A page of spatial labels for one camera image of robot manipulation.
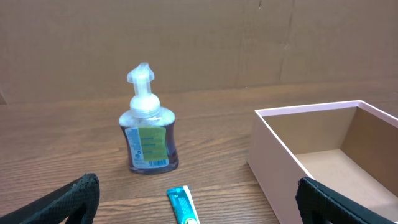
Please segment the clear soap pump bottle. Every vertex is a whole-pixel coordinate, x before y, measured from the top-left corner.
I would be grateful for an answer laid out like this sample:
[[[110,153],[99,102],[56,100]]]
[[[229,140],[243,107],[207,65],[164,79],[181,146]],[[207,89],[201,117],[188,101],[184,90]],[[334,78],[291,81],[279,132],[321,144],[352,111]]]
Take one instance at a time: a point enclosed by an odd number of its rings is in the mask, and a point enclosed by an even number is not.
[[[119,117],[129,158],[129,170],[138,174],[160,174],[178,167],[174,139],[175,114],[160,105],[151,90],[154,72],[146,62],[127,74],[134,85],[129,110]]]

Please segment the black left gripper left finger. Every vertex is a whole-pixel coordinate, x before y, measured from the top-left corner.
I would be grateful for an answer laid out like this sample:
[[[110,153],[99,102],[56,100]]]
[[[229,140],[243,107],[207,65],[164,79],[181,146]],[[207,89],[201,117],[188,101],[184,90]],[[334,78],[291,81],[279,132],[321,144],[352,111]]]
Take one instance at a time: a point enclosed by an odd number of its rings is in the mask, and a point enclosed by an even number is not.
[[[1,223],[92,224],[100,201],[96,174],[84,174],[67,185],[1,217]]]

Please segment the teal toothpaste tube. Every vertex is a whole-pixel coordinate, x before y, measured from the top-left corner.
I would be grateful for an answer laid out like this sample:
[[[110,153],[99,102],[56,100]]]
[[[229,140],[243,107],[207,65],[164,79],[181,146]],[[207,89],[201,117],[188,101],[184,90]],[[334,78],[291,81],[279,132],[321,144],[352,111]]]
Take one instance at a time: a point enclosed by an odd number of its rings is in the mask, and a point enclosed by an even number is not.
[[[166,194],[170,200],[178,224],[200,224],[188,185],[168,189]]]

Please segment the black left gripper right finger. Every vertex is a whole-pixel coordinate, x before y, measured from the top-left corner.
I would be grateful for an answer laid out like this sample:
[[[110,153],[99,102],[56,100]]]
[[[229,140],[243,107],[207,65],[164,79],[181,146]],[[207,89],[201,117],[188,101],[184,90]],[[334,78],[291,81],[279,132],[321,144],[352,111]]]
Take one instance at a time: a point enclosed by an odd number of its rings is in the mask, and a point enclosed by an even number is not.
[[[295,196],[303,224],[393,224],[318,181],[304,177]]]

